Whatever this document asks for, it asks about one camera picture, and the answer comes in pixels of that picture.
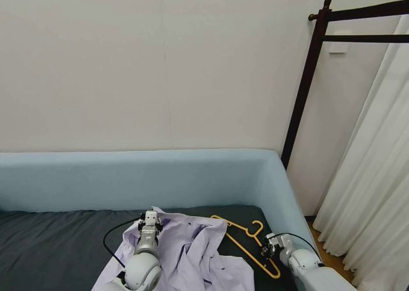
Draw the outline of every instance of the white curtain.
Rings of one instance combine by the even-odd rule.
[[[396,33],[409,34],[409,17]],[[409,285],[409,44],[390,44],[314,222],[360,291]]]

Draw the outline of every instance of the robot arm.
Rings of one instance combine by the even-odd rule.
[[[295,249],[289,234],[266,236],[266,246],[262,253],[273,256],[279,252],[281,262],[304,285],[307,291],[356,291],[340,274],[330,267],[325,267],[317,254],[308,249]]]
[[[156,211],[148,210],[142,215],[138,222],[141,236],[134,255],[128,260],[125,270],[105,284],[102,291],[150,291],[156,287],[162,272],[157,259],[157,236],[162,226]]]

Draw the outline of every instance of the black cable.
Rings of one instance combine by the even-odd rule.
[[[138,218],[130,219],[129,221],[126,221],[126,222],[124,222],[124,223],[121,223],[121,224],[119,224],[119,225],[117,225],[117,226],[111,228],[111,229],[104,235],[104,239],[102,240],[102,244],[104,245],[104,248],[111,254],[112,257],[114,257],[114,258],[116,259],[116,261],[118,261],[118,262],[120,263],[120,265],[121,265],[123,268],[125,268],[125,264],[123,264],[123,262],[122,262],[122,261],[115,255],[115,253],[108,247],[108,245],[107,245],[107,243],[106,243],[106,239],[107,239],[108,235],[109,235],[111,232],[113,232],[115,229],[117,229],[117,228],[119,228],[119,227],[121,227],[121,226],[123,226],[123,225],[129,224],[129,223],[133,223],[134,221],[137,221],[137,220],[140,219],[140,218],[141,218],[141,217],[139,216]]]
[[[322,263],[321,257],[319,256],[317,250],[314,248],[313,245],[311,245],[310,242],[308,242],[307,240],[305,240],[303,237],[300,237],[299,235],[295,235],[294,233],[290,233],[290,232],[282,232],[282,233],[278,233],[277,235],[272,236],[270,239],[276,238],[276,237],[278,237],[278,236],[280,236],[280,235],[292,235],[293,237],[297,237],[297,238],[303,240],[305,243],[307,243],[307,244],[309,245],[310,248],[313,249],[313,251],[314,251],[315,254],[317,255],[318,259],[320,259],[320,262]]]

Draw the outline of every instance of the rack finial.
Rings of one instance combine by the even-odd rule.
[[[329,8],[332,0],[324,0],[324,8]]]

